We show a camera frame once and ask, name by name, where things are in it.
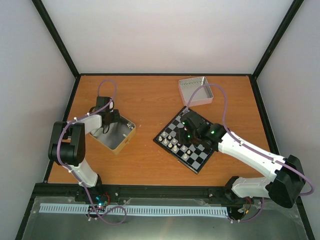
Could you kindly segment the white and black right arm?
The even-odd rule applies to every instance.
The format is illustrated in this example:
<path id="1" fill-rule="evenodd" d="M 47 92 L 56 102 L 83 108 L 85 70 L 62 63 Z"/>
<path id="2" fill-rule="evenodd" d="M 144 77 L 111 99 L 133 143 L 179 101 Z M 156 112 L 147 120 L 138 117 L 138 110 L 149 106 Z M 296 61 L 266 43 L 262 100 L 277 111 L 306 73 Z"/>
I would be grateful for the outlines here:
<path id="1" fill-rule="evenodd" d="M 208 123 L 192 110 L 184 110 L 177 138 L 234 157 L 261 173 L 262 177 L 231 177 L 224 195 L 235 203 L 245 197 L 268 198 L 284 208 L 292 208 L 306 181 L 301 161 L 294 155 L 283 157 L 265 151 L 237 136 L 219 123 Z"/>

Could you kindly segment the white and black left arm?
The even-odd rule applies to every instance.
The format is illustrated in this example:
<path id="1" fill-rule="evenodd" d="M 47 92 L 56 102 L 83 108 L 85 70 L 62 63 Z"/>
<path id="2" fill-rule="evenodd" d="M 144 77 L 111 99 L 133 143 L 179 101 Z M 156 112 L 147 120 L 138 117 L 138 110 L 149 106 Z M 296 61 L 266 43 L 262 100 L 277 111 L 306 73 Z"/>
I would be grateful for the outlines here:
<path id="1" fill-rule="evenodd" d="M 67 169 L 80 186 L 87 187 L 86 195 L 95 202 L 103 198 L 104 188 L 100 186 L 101 177 L 85 159 L 86 135 L 98 137 L 106 134 L 111 124 L 119 121 L 120 113 L 114 107 L 114 100 L 107 96 L 97 96 L 96 106 L 85 116 L 53 124 L 48 158 Z"/>

